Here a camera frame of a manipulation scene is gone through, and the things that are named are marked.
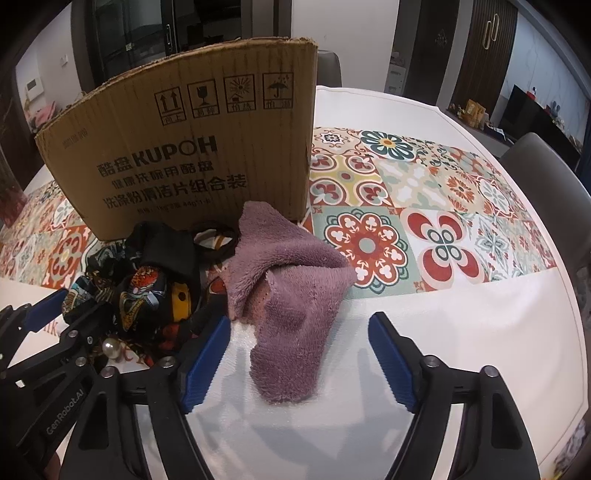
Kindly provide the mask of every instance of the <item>pink item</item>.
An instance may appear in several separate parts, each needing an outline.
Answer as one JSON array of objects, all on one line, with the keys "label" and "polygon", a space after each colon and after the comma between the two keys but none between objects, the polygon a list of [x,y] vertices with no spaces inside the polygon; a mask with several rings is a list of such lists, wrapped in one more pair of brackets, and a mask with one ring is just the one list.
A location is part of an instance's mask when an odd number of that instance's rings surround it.
[{"label": "pink item", "polygon": [[37,112],[35,112],[35,115],[33,115],[33,117],[35,118],[35,126],[37,128],[39,128],[44,123],[46,123],[51,118],[53,118],[53,116],[55,114],[56,114],[56,103],[55,102],[52,102],[49,105],[46,105],[45,107],[39,109]]},{"label": "pink item", "polygon": [[230,318],[256,324],[251,377],[268,401],[308,397],[330,327],[356,281],[347,259],[265,202],[246,202],[222,275]]}]

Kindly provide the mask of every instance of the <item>umbrella symbol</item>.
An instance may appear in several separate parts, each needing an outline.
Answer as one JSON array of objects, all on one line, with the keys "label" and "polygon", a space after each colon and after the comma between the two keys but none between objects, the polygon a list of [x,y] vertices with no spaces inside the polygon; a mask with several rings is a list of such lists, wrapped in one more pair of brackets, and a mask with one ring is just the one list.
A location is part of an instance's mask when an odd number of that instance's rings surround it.
[{"label": "umbrella symbol", "polygon": [[275,98],[279,98],[279,90],[283,90],[283,89],[287,88],[287,85],[285,83],[281,83],[281,82],[277,81],[277,82],[270,84],[268,86],[268,88],[270,88],[270,89],[274,88],[275,89]]}]

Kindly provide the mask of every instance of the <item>glass door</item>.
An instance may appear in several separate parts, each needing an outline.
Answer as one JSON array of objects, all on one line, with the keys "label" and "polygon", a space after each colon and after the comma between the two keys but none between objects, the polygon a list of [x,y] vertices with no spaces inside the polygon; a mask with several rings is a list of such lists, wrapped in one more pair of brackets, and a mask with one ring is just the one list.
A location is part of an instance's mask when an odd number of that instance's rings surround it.
[{"label": "glass door", "polygon": [[102,82],[178,51],[174,0],[93,0]]}]

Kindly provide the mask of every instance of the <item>door handle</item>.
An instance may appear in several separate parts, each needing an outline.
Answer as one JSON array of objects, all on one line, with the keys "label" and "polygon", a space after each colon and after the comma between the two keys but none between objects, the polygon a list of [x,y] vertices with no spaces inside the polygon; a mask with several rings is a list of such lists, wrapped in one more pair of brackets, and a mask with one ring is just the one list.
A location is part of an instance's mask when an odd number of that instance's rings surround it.
[{"label": "door handle", "polygon": [[496,41],[496,38],[499,34],[499,24],[500,23],[501,23],[501,18],[499,17],[499,14],[495,14],[494,17],[492,17],[492,36],[491,36],[492,41]]},{"label": "door handle", "polygon": [[491,26],[492,22],[490,20],[486,22],[486,27],[484,29],[484,38],[482,39],[482,48],[484,48],[485,50],[488,50],[491,47]]},{"label": "door handle", "polygon": [[168,47],[168,55],[173,53],[173,35],[170,31],[170,24],[166,24],[166,46]]}]

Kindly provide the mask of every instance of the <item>pearl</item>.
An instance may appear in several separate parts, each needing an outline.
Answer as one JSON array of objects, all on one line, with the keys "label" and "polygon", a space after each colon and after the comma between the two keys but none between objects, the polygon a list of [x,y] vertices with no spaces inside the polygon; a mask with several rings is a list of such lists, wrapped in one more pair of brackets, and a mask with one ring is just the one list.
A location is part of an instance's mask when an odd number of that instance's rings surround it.
[{"label": "pearl", "polygon": [[103,341],[103,353],[111,360],[117,360],[121,355],[121,342],[117,338],[107,337]]}]

